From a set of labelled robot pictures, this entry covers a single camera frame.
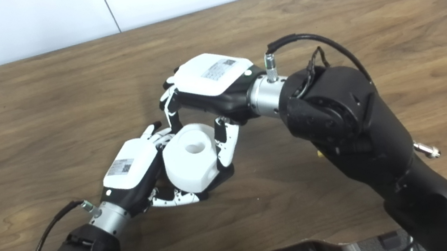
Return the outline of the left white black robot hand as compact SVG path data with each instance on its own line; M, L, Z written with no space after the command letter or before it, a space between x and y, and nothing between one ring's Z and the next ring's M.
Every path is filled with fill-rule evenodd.
M104 176L101 203L117 206L132 218L153 206L174 207L205 200L204 194L185 192L168 181L163 150L175 134L161 125L152 123L140 137L122 145Z

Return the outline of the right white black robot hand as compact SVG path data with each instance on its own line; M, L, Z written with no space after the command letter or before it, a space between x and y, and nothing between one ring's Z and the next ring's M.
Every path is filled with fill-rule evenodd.
M215 152L217 168L232 164L239 129L257 118L250 101L252 86L263 70L246 58L203 53L176 68L163 84L160 109L173 133L183 125L181 108L215 116Z

